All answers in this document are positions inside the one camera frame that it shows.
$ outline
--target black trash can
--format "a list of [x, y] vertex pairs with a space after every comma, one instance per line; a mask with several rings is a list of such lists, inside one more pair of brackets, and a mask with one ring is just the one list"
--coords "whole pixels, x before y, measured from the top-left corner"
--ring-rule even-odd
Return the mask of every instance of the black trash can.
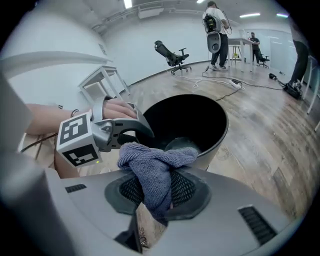
[[164, 151], [193, 147], [199, 155], [190, 166], [202, 170], [207, 170], [229, 126], [227, 113], [216, 101], [196, 94], [166, 98], [143, 115], [154, 138], [136, 133], [139, 143]]

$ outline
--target power strip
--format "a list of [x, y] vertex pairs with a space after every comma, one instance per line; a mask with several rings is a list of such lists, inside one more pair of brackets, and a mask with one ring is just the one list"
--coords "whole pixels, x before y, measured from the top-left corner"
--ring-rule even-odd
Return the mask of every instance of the power strip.
[[241, 89], [242, 88], [242, 86], [241, 86], [242, 83], [240, 81], [236, 80], [236, 79], [231, 79], [230, 80], [230, 84], [236, 89]]

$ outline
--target ceiling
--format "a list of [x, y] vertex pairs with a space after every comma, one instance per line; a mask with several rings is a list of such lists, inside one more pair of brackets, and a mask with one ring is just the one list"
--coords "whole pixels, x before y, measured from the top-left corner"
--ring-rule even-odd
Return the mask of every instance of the ceiling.
[[[136, 17], [139, 8], [162, 7], [164, 11], [161, 15], [166, 13], [202, 15], [208, 0], [201, 4], [196, 1], [132, 0], [132, 8], [129, 9], [125, 8], [124, 0], [47, 0], [46, 3], [102, 35], [112, 23]], [[245, 19], [245, 22], [255, 22], [274, 20], [276, 13], [286, 13], [275, 0], [215, 0], [215, 2], [221, 10], [225, 11], [234, 25], [244, 21], [239, 18], [244, 14], [261, 13], [259, 17]]]

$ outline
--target human hand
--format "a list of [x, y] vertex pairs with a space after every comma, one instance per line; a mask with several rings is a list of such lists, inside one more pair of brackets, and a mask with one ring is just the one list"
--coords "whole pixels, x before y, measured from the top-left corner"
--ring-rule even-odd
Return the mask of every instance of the human hand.
[[135, 110], [123, 100], [112, 98], [103, 103], [103, 119], [137, 118]]

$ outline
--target ceiling light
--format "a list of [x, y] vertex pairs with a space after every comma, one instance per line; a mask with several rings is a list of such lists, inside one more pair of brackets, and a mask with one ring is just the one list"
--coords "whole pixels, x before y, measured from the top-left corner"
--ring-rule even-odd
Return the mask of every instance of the ceiling light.
[[126, 9], [131, 8], [132, 7], [131, 0], [124, 0], [124, 5]]
[[286, 14], [282, 14], [282, 13], [277, 13], [276, 14], [278, 17], [282, 17], [282, 18], [288, 18], [289, 15], [286, 15]]
[[253, 17], [253, 16], [260, 16], [260, 13], [245, 14], [245, 15], [241, 15], [240, 18], [247, 18], [247, 17]]

